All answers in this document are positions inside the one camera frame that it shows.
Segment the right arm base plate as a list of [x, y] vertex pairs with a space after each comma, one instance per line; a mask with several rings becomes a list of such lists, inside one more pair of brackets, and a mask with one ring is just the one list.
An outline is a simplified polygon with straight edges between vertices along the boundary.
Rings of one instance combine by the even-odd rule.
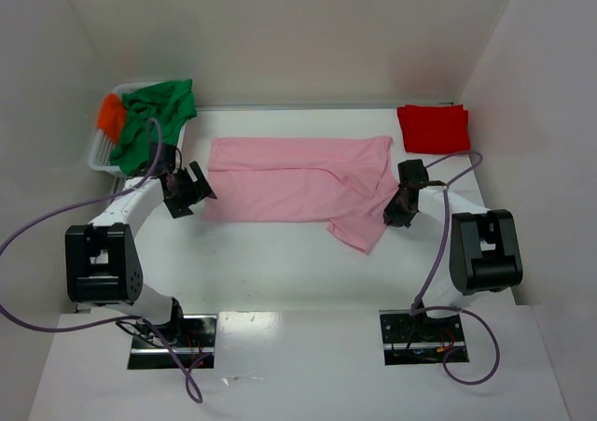
[[430, 318], [407, 311], [380, 312], [384, 363], [394, 365], [465, 363], [469, 356], [459, 316]]

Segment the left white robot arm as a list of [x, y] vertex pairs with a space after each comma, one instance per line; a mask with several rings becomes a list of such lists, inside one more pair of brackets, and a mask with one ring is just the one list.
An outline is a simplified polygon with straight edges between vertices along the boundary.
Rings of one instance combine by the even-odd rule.
[[185, 331], [181, 304], [144, 282], [135, 236], [160, 205], [182, 218], [193, 214], [192, 205], [216, 195], [196, 161], [182, 165], [178, 147], [153, 143], [150, 155], [159, 157], [156, 165], [139, 166], [99, 216], [66, 231], [67, 294], [72, 302], [146, 319], [171, 342]]

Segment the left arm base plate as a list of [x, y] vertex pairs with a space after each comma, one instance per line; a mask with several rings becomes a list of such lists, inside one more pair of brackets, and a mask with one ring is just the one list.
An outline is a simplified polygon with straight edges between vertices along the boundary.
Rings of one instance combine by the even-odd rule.
[[[186, 315], [178, 330], [165, 325], [159, 326], [159, 329], [185, 368], [212, 369], [216, 327], [217, 315]], [[132, 337], [128, 370], [168, 370], [177, 367], [167, 347], [149, 326], [123, 322], [120, 329]]]

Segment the pink t shirt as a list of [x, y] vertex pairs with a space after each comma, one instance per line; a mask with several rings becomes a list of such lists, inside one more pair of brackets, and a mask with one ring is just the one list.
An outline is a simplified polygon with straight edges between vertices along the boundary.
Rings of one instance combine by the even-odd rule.
[[219, 137], [205, 203], [213, 222], [325, 222], [344, 244], [365, 254], [386, 230], [383, 209], [397, 190], [392, 137]]

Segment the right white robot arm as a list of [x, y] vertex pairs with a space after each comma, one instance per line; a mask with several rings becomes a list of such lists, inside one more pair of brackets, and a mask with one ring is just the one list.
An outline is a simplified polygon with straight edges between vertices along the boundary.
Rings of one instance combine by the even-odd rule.
[[521, 283], [519, 241], [511, 212], [468, 201], [451, 190], [453, 179], [431, 179], [423, 161], [403, 161], [397, 171], [397, 192], [383, 210], [383, 222], [407, 229], [426, 216], [439, 223], [441, 237], [409, 311], [383, 327], [388, 334], [403, 330], [426, 337], [439, 322], [470, 312], [478, 299]]

